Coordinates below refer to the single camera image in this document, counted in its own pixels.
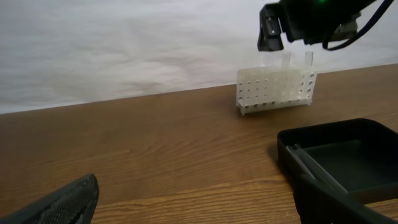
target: wrinkled white fabric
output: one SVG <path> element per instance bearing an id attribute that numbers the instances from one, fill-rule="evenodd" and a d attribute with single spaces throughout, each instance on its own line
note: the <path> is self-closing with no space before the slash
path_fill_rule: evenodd
<path id="1" fill-rule="evenodd" d="M 0 113 L 227 85 L 256 67 L 270 0 L 2 0 Z M 380 1 L 363 11 L 359 26 Z M 319 71 L 398 62 L 398 4 L 354 45 L 314 51 Z"/>

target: wooden table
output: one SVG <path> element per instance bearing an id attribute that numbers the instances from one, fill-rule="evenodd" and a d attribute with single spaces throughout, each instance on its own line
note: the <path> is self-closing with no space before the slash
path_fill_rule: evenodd
<path id="1" fill-rule="evenodd" d="M 235 86 L 0 115 L 0 216 L 92 172 L 92 223 L 300 223 L 279 131 L 351 118 L 398 131 L 398 65 L 325 73 L 313 105 L 241 117 Z M 372 208 L 398 218 L 398 201 Z"/>

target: black cable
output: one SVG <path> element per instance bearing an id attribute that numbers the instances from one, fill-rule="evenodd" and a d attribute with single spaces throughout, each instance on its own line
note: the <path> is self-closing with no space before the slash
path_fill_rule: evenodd
<path id="1" fill-rule="evenodd" d="M 353 42 L 355 42 L 356 40 L 358 40 L 359 38 L 361 38 L 365 33 L 367 33 L 377 22 L 378 20 L 381 18 L 381 16 L 386 12 L 386 10 L 388 9 L 388 7 L 392 4 L 394 0 L 384 0 L 381 5 L 379 6 L 379 8 L 376 10 L 376 12 L 373 14 L 372 18 L 370 18 L 370 20 L 366 23 L 366 25 L 352 38 L 348 39 L 346 42 L 337 45 L 336 47 L 332 47 L 332 48 L 328 48 L 328 44 L 329 41 L 333 35 L 333 33 L 335 32 L 334 29 L 333 32 L 322 42 L 322 47 L 325 50 L 338 50 L 338 49 L 342 49 L 345 48 L 347 46 L 349 46 L 350 44 L 352 44 Z"/>

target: black container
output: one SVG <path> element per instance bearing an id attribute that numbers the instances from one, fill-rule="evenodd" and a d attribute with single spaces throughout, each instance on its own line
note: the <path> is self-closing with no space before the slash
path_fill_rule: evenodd
<path id="1" fill-rule="evenodd" d="M 398 134 L 389 128 L 353 119 L 281 131 L 278 158 L 302 222 L 315 212 L 326 223 L 395 223 L 363 205 L 398 198 Z"/>

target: test tube in black tray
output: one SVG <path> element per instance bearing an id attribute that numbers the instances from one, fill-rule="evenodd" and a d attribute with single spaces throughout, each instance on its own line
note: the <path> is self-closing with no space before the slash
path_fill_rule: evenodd
<path id="1" fill-rule="evenodd" d="M 398 134 L 369 119 L 281 131 L 278 159 L 293 188 L 304 181 L 350 204 L 398 198 Z"/>

